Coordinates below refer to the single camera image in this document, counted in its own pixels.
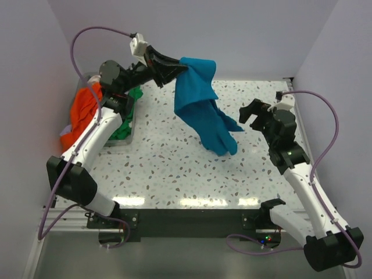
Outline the blue t shirt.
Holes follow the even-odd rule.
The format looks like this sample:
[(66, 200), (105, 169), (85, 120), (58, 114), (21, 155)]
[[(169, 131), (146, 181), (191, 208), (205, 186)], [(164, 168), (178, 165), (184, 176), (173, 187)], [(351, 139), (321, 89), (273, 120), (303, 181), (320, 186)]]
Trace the blue t shirt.
[(218, 156), (235, 155), (238, 144), (230, 133), (243, 129), (216, 104), (212, 88), (216, 62), (183, 57), (180, 63), (188, 69), (176, 78), (175, 114), (197, 132), (204, 148)]

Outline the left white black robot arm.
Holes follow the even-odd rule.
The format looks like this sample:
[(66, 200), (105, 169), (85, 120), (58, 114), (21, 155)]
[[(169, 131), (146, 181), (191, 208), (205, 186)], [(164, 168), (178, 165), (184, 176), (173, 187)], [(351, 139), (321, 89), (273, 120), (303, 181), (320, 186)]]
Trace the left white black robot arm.
[(61, 196), (100, 214), (99, 219), (107, 228), (116, 227), (120, 223), (120, 206), (99, 191), (90, 175), (92, 164), (134, 106), (128, 92), (151, 80), (162, 88), (187, 69), (178, 59), (162, 55), (152, 46), (128, 69), (114, 60), (102, 63), (102, 100), (92, 120), (63, 155), (51, 156), (46, 163), (52, 196)]

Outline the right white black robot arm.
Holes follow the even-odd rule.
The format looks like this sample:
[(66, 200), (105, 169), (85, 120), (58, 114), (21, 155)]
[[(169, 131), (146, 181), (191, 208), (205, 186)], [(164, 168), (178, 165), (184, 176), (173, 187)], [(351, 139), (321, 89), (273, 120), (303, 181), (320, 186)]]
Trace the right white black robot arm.
[(360, 228), (349, 226), (311, 175), (310, 159), (295, 141), (293, 106), (293, 103), (271, 106), (254, 99), (239, 110), (240, 123), (256, 117), (250, 127), (263, 134), (272, 164), (293, 188), (308, 216), (305, 220), (281, 199), (273, 199), (262, 203), (259, 222), (265, 228), (277, 225), (284, 229), (300, 244), (315, 271), (350, 267), (354, 260), (359, 260), (363, 233)]

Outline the pale pink t shirt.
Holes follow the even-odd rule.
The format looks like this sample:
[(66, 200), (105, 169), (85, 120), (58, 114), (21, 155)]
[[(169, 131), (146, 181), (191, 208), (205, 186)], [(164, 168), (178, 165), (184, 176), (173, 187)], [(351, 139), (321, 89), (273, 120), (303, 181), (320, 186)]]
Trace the pale pink t shirt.
[(100, 75), (94, 75), (94, 76), (91, 76), (88, 81), (87, 81), (87, 84), (89, 85), (94, 85), (96, 83), (99, 83), (100, 82), (100, 79), (101, 79), (101, 76)]

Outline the green t shirt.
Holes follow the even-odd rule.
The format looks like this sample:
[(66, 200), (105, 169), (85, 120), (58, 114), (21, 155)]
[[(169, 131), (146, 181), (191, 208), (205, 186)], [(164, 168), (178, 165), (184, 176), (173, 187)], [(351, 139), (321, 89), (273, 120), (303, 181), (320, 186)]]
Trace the green t shirt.
[(130, 90), (128, 95), (134, 99), (134, 104), (130, 110), (130, 113), (123, 120), (121, 126), (111, 135), (111, 137), (109, 138), (110, 140), (124, 140), (131, 135), (132, 122), (134, 117), (134, 105), (137, 100), (143, 96), (143, 92), (140, 86), (138, 86)]

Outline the clear plastic bin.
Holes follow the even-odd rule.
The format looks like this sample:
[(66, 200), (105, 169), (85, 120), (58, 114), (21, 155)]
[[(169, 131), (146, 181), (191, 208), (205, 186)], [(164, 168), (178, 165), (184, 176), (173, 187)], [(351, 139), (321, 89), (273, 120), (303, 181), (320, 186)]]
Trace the clear plastic bin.
[[(88, 81), (88, 79), (91, 77), (91, 76), (94, 76), (94, 75), (98, 75), (98, 73), (96, 72), (86, 72), (83, 74), (84, 78)], [(80, 89), (86, 87), (85, 83), (83, 82), (82, 79), (79, 79), (78, 83), (77, 83), (77, 88), (76, 88), (76, 92), (75, 92), (75, 97), (77, 96), (77, 93)], [(134, 136), (134, 131), (135, 131), (135, 120), (136, 120), (136, 103), (134, 105), (134, 117), (133, 117), (133, 122), (132, 122), (132, 130), (131, 130), (131, 135), (128, 136), (126, 139), (124, 140), (108, 140), (106, 142), (106, 144), (104, 145), (104, 147), (113, 147), (113, 146), (125, 146), (125, 145), (130, 145), (133, 141), (133, 136)]]

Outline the orange t shirt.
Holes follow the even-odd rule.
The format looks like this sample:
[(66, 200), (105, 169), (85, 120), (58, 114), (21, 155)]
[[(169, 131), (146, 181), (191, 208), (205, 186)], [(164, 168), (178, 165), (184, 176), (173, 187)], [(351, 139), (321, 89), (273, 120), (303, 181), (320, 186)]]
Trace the orange t shirt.
[(98, 108), (96, 99), (88, 87), (78, 91), (70, 109), (71, 133), (60, 136), (62, 152), (67, 151), (87, 128)]

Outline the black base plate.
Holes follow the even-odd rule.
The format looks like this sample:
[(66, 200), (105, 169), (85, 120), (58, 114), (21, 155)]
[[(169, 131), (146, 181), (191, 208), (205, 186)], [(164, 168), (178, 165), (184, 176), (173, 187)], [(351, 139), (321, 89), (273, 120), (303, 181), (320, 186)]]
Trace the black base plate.
[(142, 238), (226, 238), (241, 234), (261, 244), (278, 245), (280, 229), (263, 219), (259, 209), (121, 209), (121, 219), (111, 221), (86, 213), (87, 228), (99, 231), (100, 244)]

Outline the aluminium frame rail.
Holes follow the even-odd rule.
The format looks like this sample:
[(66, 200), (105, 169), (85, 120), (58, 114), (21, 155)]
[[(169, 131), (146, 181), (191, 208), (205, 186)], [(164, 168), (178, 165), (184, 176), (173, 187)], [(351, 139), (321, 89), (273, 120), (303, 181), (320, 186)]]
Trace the aluminium frame rail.
[(87, 231), (88, 220), (92, 220), (93, 216), (99, 216), (104, 221), (113, 220), (112, 217), (102, 216), (77, 204), (66, 208), (44, 208), (41, 213), (38, 234), (46, 237), (49, 232)]

